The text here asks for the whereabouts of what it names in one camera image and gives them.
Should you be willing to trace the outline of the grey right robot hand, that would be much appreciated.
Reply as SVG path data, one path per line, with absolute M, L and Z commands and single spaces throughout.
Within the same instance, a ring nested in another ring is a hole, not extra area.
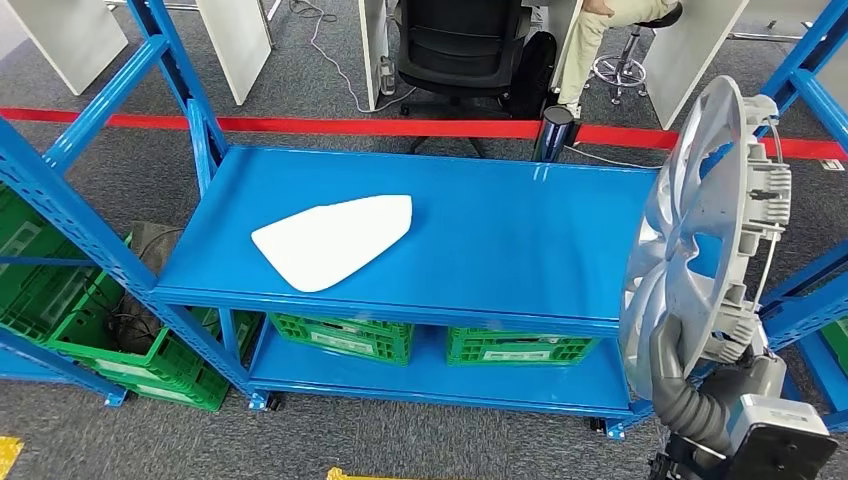
M 721 432 L 730 407 L 742 395 L 781 396 L 786 364 L 771 353 L 752 356 L 740 365 L 720 365 L 694 385 L 678 357 L 681 333 L 680 319 L 669 316 L 650 338 L 652 404 L 661 423 L 673 432 L 690 437 Z

